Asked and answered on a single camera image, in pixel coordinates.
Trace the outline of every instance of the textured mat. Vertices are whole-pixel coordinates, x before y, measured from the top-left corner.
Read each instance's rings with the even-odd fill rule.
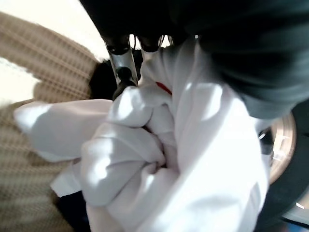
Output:
[[[0,13],[1,232],[72,231],[52,204],[49,187],[66,164],[39,158],[16,127],[13,111],[33,99],[88,99],[97,63],[93,53],[67,37]]]

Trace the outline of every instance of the folded white cloth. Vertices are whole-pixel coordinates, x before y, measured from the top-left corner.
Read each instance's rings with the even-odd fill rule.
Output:
[[[80,185],[94,232],[253,231],[268,166],[244,103],[193,40],[159,51],[141,74],[113,103],[16,110],[43,158],[82,158],[53,189]]]

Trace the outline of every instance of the dark green fabric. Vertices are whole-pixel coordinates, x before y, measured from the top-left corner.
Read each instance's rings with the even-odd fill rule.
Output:
[[[169,0],[169,12],[201,35],[251,116],[280,117],[309,97],[308,0]]]

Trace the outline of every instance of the white cloth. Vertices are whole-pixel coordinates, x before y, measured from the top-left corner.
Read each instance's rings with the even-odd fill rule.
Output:
[[[94,232],[253,231],[268,168],[244,103],[195,41],[141,74],[113,103],[31,103],[15,118],[45,159],[82,158],[72,172]]]

